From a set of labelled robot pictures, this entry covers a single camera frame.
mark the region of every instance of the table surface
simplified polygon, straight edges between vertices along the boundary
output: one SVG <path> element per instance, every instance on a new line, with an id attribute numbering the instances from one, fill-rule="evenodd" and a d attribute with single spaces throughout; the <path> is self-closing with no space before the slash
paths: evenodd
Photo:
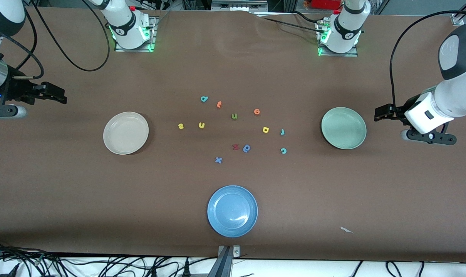
<path id="1" fill-rule="evenodd" d="M 450 124 L 453 147 L 404 142 L 399 122 L 373 121 L 374 109 L 391 102 L 392 47 L 416 17 L 370 16 L 358 58 L 337 58 L 317 56 L 310 31 L 246 12 L 170 12 L 154 53 L 112 52 L 101 70 L 82 72 L 29 12 L 42 80 L 64 88 L 68 103 L 37 100 L 27 118 L 0 120 L 1 242 L 180 256 L 239 244 L 253 258 L 466 261 L 466 117 Z M 103 61 L 104 36 L 90 11 L 42 13 L 76 63 Z M 298 16 L 275 18 L 310 27 Z M 441 81 L 437 49 L 451 30 L 447 17 L 431 18 L 402 40 L 398 103 Z M 29 24 L 15 38 L 30 46 Z M 25 56 L 10 42 L 1 52 L 10 65 Z M 38 72 L 31 60 L 22 70 Z M 340 106 L 367 124 L 356 149 L 336 149 L 321 134 L 324 113 Z M 126 111 L 148 120 L 150 136 L 137 153 L 119 156 L 102 133 Z M 259 206 L 254 228 L 236 239 L 218 235 L 206 216 L 210 196 L 231 184 Z"/>

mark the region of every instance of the white plate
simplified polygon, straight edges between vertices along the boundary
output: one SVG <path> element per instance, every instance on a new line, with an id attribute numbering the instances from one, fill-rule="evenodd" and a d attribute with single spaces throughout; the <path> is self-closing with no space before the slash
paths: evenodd
<path id="1" fill-rule="evenodd" d="M 330 144 L 339 149 L 355 149 L 367 137 L 367 125 L 354 110 L 337 107 L 322 118 L 322 133 Z"/>
<path id="2" fill-rule="evenodd" d="M 127 155 L 139 150 L 148 135 L 149 125 L 144 117 L 136 112 L 122 112 L 106 124 L 103 141 L 113 153 Z"/>

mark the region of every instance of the red object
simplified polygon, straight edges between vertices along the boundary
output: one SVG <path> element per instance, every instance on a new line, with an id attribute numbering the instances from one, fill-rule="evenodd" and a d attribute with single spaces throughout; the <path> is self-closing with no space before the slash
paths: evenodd
<path id="1" fill-rule="evenodd" d="M 310 5 L 315 9 L 337 10 L 341 5 L 341 0 L 312 0 Z"/>

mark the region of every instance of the mounting plate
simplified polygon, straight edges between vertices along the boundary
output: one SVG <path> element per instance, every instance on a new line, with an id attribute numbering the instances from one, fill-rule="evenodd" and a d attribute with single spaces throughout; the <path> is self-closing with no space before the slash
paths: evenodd
<path id="1" fill-rule="evenodd" d="M 330 25 L 329 23 L 329 18 L 324 17 L 324 19 L 321 19 L 317 21 L 317 23 L 314 23 L 315 29 L 316 30 L 323 30 L 327 32 L 327 29 Z M 335 53 L 333 51 L 330 51 L 330 49 L 327 48 L 325 44 L 321 42 L 322 37 L 325 36 L 326 33 L 318 33 L 317 32 L 317 46 L 318 46 L 318 54 L 319 56 L 332 56 L 332 57 L 357 57 L 358 56 L 358 51 L 356 50 L 356 45 L 353 45 L 353 48 L 351 48 L 350 51 L 346 53 Z"/>
<path id="2" fill-rule="evenodd" d="M 154 45 L 156 44 L 156 35 L 158 33 L 159 16 L 149 16 L 149 40 L 144 42 L 141 46 L 135 49 L 125 49 L 118 43 L 115 43 L 115 52 L 138 52 L 149 53 L 154 52 Z"/>

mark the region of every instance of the blue plate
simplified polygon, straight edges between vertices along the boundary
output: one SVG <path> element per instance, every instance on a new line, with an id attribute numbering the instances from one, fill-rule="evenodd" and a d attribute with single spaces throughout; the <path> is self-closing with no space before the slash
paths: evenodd
<path id="1" fill-rule="evenodd" d="M 254 196 L 235 185 L 218 189 L 207 205 L 207 218 L 212 228 L 228 238 L 238 238 L 252 230 L 257 213 Z"/>

